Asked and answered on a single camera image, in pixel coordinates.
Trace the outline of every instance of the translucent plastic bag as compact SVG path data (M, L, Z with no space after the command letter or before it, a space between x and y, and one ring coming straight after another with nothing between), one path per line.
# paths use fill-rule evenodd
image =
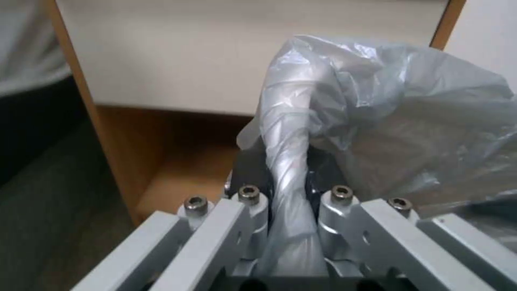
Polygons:
M432 48L290 39L237 138L262 136L275 181L259 274L327 273L305 199L309 143L361 201L401 196L421 216L517 193L517 101L501 76Z

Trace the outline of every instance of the gray metal bar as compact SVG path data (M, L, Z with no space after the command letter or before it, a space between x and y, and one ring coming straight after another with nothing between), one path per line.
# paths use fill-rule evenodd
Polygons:
M164 270L190 234L187 221L156 211L72 290L140 290Z
M497 290L517 290L517 255L455 214L417 224L435 242Z
M383 200L353 206L338 231L372 272L401 272L419 290L492 290Z
M221 270L233 272L252 231L246 206L221 199L151 291L208 290Z

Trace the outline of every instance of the wooden cabinet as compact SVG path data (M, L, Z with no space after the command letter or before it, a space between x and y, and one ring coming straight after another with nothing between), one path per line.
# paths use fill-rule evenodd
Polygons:
M255 111L269 61L291 35L427 46L437 27L433 43L450 34L438 24L451 3L46 0L135 223L156 209L175 211L192 194L218 199L235 136Z

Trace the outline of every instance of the floor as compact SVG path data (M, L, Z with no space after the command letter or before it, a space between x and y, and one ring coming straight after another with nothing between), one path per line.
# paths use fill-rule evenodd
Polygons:
M0 186L0 290L70 290L133 230L87 122Z

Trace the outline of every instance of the bolt head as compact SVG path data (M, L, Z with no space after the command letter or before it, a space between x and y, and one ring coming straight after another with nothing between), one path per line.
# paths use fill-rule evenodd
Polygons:
M336 185L330 191L330 200L334 203L350 203L354 197L354 191L344 185Z
M244 185L239 188L237 195L240 202L248 206L253 206L259 202L260 190L255 185Z
M204 196L191 196L183 202L185 214L192 217L200 217L208 212L208 201Z
M400 213L406 214L413 209L411 201L404 198L389 198L388 204Z

